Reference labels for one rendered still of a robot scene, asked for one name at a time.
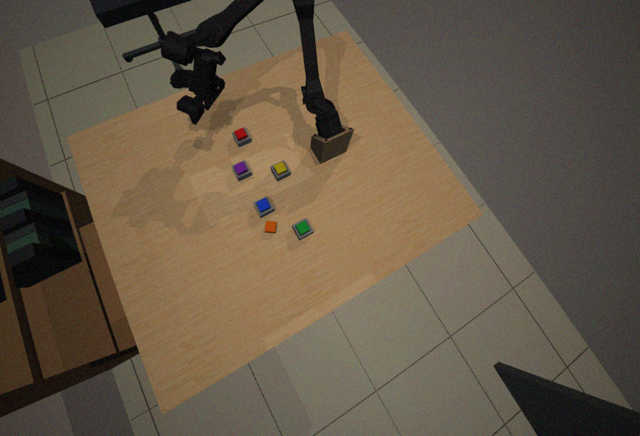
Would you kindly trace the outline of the yellow button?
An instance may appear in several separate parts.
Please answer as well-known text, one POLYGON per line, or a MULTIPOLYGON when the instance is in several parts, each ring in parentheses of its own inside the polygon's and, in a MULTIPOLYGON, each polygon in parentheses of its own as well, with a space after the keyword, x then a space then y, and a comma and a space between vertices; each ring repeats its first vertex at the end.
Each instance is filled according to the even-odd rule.
POLYGON ((280 161, 270 167, 277 181, 291 175, 291 171, 288 169, 288 166, 284 161, 280 161))

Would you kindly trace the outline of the red button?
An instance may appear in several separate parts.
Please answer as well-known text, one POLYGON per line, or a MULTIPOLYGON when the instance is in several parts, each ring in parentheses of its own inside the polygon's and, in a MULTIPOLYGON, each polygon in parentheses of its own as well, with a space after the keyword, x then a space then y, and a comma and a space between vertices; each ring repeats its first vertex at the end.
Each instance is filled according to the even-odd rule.
POLYGON ((251 137, 245 128, 232 132, 234 139, 236 140, 239 147, 242 147, 249 142, 252 142, 251 137))

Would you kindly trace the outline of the purple button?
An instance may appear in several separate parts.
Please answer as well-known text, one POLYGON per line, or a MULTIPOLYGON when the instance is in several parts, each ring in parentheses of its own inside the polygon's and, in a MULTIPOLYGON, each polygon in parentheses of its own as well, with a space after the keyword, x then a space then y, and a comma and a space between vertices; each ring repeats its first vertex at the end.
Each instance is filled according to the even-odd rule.
POLYGON ((241 181, 252 175, 245 160, 233 165, 232 169, 235 172, 236 178, 238 179, 238 181, 241 181))

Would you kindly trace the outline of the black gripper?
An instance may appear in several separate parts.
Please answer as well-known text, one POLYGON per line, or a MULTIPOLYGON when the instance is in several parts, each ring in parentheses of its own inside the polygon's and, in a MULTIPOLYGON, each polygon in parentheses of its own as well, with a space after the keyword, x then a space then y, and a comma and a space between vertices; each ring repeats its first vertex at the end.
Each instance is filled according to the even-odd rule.
POLYGON ((182 96, 176 102, 176 108, 178 111, 188 114, 191 122, 196 125, 205 112, 204 108, 209 110, 224 90, 225 81, 218 75, 208 79, 201 77, 194 70, 189 77, 193 79, 194 94, 196 96, 195 98, 188 95, 182 96))

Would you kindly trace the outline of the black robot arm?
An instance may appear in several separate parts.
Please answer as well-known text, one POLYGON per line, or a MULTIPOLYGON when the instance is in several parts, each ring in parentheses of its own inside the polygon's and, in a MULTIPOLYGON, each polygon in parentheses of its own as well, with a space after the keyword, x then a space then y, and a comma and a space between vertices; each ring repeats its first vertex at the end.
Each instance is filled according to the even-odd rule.
MULTIPOLYGON (((162 57, 187 66, 194 61, 194 72, 204 78, 215 76, 216 67, 222 65, 226 58, 207 48, 221 47, 232 30, 245 16, 264 0, 234 0, 224 11, 201 22, 196 33, 189 38, 175 32, 168 32, 161 44, 162 57)), ((324 97, 319 79, 316 43, 314 35, 314 0, 293 0, 299 19, 302 54, 305 66, 306 83, 301 86, 302 103, 306 109, 316 114, 316 128, 319 136, 326 139, 343 131, 338 111, 330 100, 324 97)), ((170 77, 174 88, 189 88, 194 92, 193 79, 189 77, 192 70, 176 70, 170 77)))

